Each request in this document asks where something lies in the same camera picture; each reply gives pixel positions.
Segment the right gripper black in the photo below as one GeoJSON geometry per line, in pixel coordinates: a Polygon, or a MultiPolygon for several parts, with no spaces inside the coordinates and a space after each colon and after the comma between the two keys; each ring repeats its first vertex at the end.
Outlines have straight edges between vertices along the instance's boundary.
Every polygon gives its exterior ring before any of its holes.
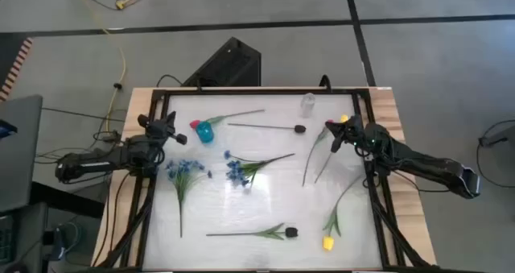
{"type": "Polygon", "coordinates": [[[342,142],[353,144],[355,147],[365,149],[366,137],[360,115],[351,116],[346,122],[325,122],[325,127],[333,136],[331,153],[336,153],[342,142]]]}

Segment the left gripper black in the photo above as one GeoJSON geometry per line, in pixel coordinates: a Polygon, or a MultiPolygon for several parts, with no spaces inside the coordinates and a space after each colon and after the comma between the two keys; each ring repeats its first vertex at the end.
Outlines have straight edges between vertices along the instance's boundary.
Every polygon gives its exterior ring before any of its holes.
{"type": "Polygon", "coordinates": [[[144,128],[146,140],[150,142],[167,141],[173,138],[177,143],[186,145],[187,136],[175,133],[175,116],[176,112],[173,111],[163,119],[150,120],[145,114],[139,114],[138,124],[144,128]]]}

